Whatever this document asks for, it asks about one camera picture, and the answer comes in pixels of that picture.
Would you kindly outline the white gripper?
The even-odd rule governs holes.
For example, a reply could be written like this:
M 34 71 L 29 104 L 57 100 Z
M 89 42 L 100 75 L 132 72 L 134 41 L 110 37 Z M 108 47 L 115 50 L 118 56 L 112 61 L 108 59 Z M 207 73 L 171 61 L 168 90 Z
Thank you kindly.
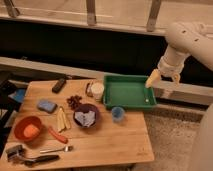
M 180 82 L 180 73 L 182 72 L 183 65 L 170 64 L 165 56 L 162 56 L 157 65 L 158 69 L 154 69 L 145 83 L 146 88 L 150 88 L 154 83 L 161 80 L 161 74 L 164 77 L 172 77 L 175 84 Z

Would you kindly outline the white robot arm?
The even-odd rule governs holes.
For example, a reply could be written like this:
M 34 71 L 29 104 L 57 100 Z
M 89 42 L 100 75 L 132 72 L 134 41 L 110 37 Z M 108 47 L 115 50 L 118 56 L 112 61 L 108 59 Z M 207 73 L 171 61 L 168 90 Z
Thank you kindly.
M 213 71 L 213 26 L 203 23 L 174 22 L 165 32 L 168 43 L 164 55 L 160 58 L 157 68 L 148 77 L 145 87 L 152 87 L 161 77 L 170 77 L 176 84 L 180 81 L 180 73 L 184 62 L 189 56 L 195 57 L 200 63 Z

